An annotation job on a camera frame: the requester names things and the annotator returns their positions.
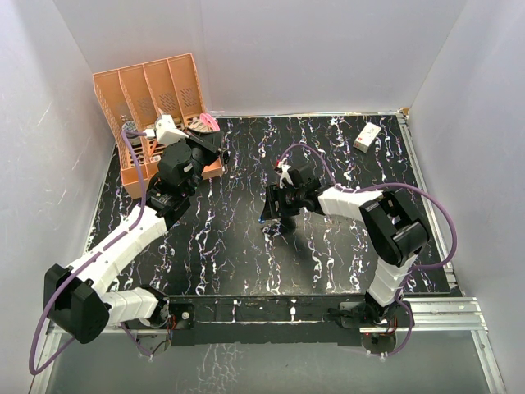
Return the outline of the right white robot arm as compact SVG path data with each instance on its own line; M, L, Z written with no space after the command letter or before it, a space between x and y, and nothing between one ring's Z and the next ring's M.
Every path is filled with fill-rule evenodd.
M377 268L365 293L363 319L377 326L395 316L395 298L409 269L430 240L427 220L404 192L344 192L340 186L323 185L309 165L293 168L278 161L276 184L265 189L260 222L300 214L304 208L323 216L351 218L363 223L377 253Z

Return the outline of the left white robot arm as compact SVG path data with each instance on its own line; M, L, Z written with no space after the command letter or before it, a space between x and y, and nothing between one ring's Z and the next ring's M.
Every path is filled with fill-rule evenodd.
M99 245L67 267L53 265L44 276L44 310L81 344L104 328L131 320L159 328L169 318L167 296L151 286L111 292L109 286L135 257L170 231L190 207L205 167L228 158L222 131L192 129L169 144L144 198Z

